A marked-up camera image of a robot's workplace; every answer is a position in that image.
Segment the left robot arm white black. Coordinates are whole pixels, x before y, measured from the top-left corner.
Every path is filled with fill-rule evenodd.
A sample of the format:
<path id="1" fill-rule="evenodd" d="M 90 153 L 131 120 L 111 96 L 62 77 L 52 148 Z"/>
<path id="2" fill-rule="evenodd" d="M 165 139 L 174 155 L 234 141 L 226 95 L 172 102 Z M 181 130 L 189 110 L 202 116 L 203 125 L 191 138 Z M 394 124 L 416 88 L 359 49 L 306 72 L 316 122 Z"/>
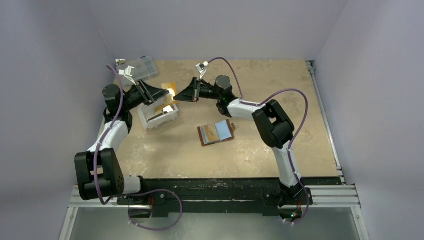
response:
<path id="1" fill-rule="evenodd" d="M 149 191 L 143 187 L 141 176 L 123 175 L 116 152 L 133 126 L 131 110 L 139 105 L 150 106 L 169 95 L 169 91 L 156 88 L 140 80 L 124 91 L 116 84 L 102 90 L 106 108 L 103 111 L 104 129 L 96 143 L 74 157 L 77 185 L 84 200 L 129 195 L 138 205 L 146 203 Z"/>

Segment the gold logo credit card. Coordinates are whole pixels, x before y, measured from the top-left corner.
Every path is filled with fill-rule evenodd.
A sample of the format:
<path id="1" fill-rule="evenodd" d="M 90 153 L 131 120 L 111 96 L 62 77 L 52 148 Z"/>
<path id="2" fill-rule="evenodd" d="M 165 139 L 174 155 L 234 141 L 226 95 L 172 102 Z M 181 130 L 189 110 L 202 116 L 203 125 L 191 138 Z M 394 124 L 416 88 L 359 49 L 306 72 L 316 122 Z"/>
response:
<path id="1" fill-rule="evenodd" d="M 167 96 L 164 98 L 164 103 L 155 108 L 156 113 L 169 113 L 173 112 L 172 105 L 175 104 L 174 97 L 177 95 L 177 88 L 175 82 L 162 83 L 161 87 L 168 90 Z"/>

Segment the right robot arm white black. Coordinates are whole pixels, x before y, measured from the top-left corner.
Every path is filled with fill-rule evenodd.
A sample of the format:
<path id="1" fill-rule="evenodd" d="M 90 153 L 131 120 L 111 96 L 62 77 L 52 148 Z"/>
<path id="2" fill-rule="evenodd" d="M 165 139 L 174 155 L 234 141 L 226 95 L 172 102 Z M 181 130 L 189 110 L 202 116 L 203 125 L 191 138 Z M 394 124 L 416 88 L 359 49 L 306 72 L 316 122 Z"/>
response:
<path id="1" fill-rule="evenodd" d="M 272 97 L 262 103 L 243 101 L 233 94 L 230 78 L 225 75 L 218 76 L 214 85 L 195 77 L 187 88 L 174 96 L 174 100 L 182 102 L 196 103 L 199 99 L 216 100 L 217 109 L 223 116 L 254 121 L 262 141 L 271 148 L 276 159 L 280 181 L 279 206 L 292 204 L 299 198 L 306 205 L 311 203 L 292 149 L 299 132 L 278 101 Z"/>

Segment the gold patterned credit card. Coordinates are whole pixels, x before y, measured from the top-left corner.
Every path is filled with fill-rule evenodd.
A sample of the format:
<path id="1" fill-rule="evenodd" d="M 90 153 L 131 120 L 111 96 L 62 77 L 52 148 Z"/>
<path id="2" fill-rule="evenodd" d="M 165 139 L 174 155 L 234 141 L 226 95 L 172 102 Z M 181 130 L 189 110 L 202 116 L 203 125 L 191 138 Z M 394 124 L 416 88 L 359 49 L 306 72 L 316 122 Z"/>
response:
<path id="1" fill-rule="evenodd" d="M 214 124 L 204 125 L 201 127 L 203 142 L 208 145 L 220 140 L 217 127 Z"/>

